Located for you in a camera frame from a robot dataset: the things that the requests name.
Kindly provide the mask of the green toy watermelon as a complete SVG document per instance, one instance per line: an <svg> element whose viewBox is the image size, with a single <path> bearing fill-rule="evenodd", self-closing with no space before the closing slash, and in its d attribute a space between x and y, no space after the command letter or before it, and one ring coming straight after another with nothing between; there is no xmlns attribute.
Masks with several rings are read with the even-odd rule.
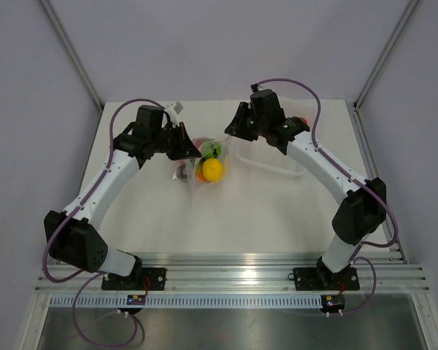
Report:
<svg viewBox="0 0 438 350"><path fill-rule="evenodd" d="M223 160L226 156L227 147L221 141L206 140L201 145L201 157L204 160L217 159Z"/></svg>

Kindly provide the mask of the black toy avocado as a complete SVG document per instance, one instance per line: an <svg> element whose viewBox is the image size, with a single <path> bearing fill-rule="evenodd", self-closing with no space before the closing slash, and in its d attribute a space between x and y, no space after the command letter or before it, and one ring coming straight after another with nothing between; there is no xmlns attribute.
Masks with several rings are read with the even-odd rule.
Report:
<svg viewBox="0 0 438 350"><path fill-rule="evenodd" d="M178 166L175 171L175 176L179 180L189 180L191 177L191 167L187 166L186 164Z"/></svg>

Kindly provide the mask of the yellow toy lemon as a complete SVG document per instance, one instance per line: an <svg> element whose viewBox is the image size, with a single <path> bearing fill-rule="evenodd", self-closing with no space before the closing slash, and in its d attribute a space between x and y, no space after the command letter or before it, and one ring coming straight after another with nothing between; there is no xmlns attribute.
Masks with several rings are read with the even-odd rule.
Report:
<svg viewBox="0 0 438 350"><path fill-rule="evenodd" d="M201 172L208 182L219 182L223 178L223 164L217 158L206 159L201 166Z"/></svg>

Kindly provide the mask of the clear zip top bag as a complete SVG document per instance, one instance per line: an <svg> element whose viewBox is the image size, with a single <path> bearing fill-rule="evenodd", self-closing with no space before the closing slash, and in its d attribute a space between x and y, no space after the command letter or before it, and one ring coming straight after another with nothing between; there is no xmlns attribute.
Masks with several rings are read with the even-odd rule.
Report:
<svg viewBox="0 0 438 350"><path fill-rule="evenodd" d="M223 160L221 160L221 163L223 164L224 172L223 172L223 178L219 182L201 182L196 178L196 173L201 172L201 166L203 162L205 161L202 157L200 158L191 158L186 160L177 160L175 162L174 172L172 175L172 179L180 182L183 184L185 188L188 189L188 200L191 202L191 204L199 204L203 201L208 201L212 199L216 199L219 197L219 192L222 190L224 182L228 178L228 173L231 168L231 152L229 150L229 137L225 137L222 139L214 139L212 140L221 141L223 142L226 147L226 156ZM175 171L178 166L186 164L187 166L191 167L191 177L189 180L179 180L175 176Z"/></svg>

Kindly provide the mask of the orange toy peach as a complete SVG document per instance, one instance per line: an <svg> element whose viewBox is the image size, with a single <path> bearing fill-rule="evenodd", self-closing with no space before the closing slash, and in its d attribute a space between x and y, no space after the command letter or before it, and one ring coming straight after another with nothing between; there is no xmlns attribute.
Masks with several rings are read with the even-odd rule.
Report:
<svg viewBox="0 0 438 350"><path fill-rule="evenodd" d="M196 173L196 178L201 181L201 182L206 182L207 180L205 179L204 175L202 172L197 172Z"/></svg>

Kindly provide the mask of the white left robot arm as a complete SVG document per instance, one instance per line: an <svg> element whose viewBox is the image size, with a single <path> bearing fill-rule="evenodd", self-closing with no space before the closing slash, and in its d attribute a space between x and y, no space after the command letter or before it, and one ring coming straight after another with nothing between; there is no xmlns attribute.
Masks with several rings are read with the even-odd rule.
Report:
<svg viewBox="0 0 438 350"><path fill-rule="evenodd" d="M147 288L142 259L111 249L99 228L120 191L156 154L170 160L200 158L178 115L180 102L163 107L146 98L136 119L114 134L109 127L109 153L89 185L62 211L49 211L44 218L47 244L42 270L48 281L60 284L83 272L101 273L127 290Z"/></svg>

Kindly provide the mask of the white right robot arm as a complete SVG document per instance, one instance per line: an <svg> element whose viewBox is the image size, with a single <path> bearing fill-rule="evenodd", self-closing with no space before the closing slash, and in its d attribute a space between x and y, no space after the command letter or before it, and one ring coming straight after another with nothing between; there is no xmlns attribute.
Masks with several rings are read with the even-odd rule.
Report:
<svg viewBox="0 0 438 350"><path fill-rule="evenodd" d="M250 101L240 102L225 132L245 141L264 138L303 165L333 196L339 207L331 221L334 237L317 261L316 277L323 288L335 288L357 247L386 219L385 183L379 178L365 179L338 164L302 118L285 116L277 94L270 89L254 92Z"/></svg>

